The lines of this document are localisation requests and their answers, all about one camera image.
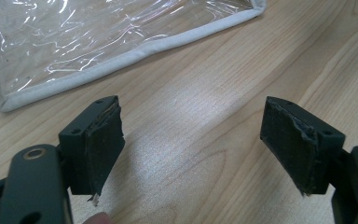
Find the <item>white fabric edge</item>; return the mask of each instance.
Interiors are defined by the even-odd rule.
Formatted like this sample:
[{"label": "white fabric edge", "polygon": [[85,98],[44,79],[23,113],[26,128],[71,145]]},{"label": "white fabric edge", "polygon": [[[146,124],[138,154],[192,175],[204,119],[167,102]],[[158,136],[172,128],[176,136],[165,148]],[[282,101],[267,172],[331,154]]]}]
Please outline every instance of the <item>white fabric edge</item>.
[{"label": "white fabric edge", "polygon": [[137,63],[152,54],[183,46],[208,35],[238,25],[262,14],[266,8],[266,0],[252,0],[252,4],[254,6],[253,9],[236,13],[218,21],[213,21],[179,35],[173,35],[144,43],[135,49],[97,64],[85,71],[73,73],[67,77],[61,77],[55,81],[42,83],[8,95],[3,95],[1,93],[0,112],[8,112],[63,91],[68,91],[98,78],[107,76],[133,63]]}]

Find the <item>clear plastic bag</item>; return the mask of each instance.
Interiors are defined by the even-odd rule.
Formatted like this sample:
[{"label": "clear plastic bag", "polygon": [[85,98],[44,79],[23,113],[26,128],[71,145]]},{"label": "clear plastic bag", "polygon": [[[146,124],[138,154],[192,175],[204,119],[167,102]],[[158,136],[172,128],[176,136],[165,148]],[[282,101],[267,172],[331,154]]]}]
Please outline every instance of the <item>clear plastic bag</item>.
[{"label": "clear plastic bag", "polygon": [[[147,43],[255,7],[261,13],[264,5],[264,0],[0,0],[0,107],[8,96],[26,89],[46,83],[51,86]],[[64,91],[53,89],[39,98]]]}]

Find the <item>table surface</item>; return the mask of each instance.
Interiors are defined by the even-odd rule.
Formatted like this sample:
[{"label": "table surface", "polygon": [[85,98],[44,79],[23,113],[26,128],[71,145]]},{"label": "table surface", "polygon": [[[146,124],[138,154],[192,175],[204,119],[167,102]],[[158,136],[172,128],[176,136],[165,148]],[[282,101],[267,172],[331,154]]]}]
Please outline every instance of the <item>table surface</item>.
[{"label": "table surface", "polygon": [[118,95],[126,146],[99,205],[76,223],[334,223],[330,198],[302,197],[259,140],[266,96],[293,101],[358,145],[358,0],[269,0],[263,16],[151,56],[90,84],[0,113],[0,179],[31,145],[91,102]]}]

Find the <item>metal screw hole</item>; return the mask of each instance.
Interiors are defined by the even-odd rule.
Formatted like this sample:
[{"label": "metal screw hole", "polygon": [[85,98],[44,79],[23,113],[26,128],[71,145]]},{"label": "metal screw hole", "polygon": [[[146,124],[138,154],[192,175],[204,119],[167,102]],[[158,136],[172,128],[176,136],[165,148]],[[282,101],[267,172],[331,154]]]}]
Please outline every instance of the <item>metal screw hole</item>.
[{"label": "metal screw hole", "polygon": [[24,159],[26,159],[27,161],[29,161],[29,160],[34,160],[34,159],[40,158],[43,155],[45,155],[45,153],[46,153],[46,150],[42,147],[34,148],[34,149],[27,151],[22,157]]}]

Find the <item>wooden table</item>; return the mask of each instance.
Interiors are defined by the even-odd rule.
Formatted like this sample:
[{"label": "wooden table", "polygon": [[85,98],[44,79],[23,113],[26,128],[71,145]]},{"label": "wooden table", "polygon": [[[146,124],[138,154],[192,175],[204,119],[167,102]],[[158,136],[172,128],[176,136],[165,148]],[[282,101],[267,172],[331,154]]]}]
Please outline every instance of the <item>wooden table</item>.
[{"label": "wooden table", "polygon": [[333,223],[334,189],[302,197],[259,131],[273,95],[358,145],[358,0],[269,0],[257,19],[0,113],[0,179],[18,151],[57,145],[114,94],[127,143],[97,207],[72,197],[76,223],[99,211],[114,223]]}]

